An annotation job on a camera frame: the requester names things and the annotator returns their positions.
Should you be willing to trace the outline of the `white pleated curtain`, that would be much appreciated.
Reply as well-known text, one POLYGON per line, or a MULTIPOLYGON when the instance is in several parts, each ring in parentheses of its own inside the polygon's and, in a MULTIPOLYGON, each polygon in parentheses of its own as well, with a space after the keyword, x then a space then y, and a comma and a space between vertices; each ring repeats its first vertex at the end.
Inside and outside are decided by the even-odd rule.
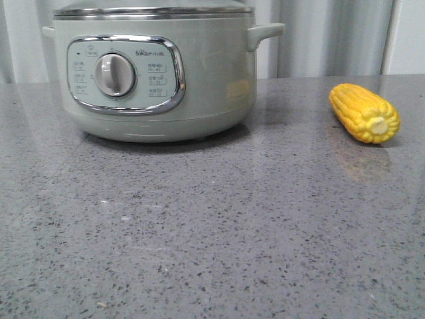
MULTIPOLYGON (((57 79, 41 29, 65 1, 1 2, 1 82, 57 79)), ((259 24, 284 23, 257 51, 259 78, 421 74, 423 1, 249 1, 259 24)))

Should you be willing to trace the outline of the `glass pot lid steel rim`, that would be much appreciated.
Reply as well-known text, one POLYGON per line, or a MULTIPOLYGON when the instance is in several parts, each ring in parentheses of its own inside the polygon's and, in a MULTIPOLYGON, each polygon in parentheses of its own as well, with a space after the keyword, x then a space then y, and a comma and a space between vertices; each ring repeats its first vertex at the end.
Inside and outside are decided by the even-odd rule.
POLYGON ((53 11, 55 17, 95 15, 186 15, 253 13, 254 8, 239 1, 77 1, 53 11))

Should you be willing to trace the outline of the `yellow corn cob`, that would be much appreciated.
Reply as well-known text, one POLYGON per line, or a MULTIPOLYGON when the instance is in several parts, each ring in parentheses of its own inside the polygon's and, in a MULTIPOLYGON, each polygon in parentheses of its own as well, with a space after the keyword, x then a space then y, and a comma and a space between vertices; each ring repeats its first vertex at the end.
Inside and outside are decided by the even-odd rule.
POLYGON ((381 144, 398 133, 398 110, 381 96, 350 83, 335 86, 329 101, 340 123, 360 142, 381 144))

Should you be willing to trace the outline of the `pale green electric cooking pot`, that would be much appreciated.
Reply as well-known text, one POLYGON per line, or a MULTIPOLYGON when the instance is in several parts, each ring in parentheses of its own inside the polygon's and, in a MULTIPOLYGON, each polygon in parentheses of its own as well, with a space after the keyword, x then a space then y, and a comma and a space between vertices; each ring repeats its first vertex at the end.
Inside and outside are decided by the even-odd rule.
POLYGON ((56 12, 64 109, 85 132, 124 142, 192 140, 241 122, 256 101, 256 49, 284 24, 251 12, 56 12))

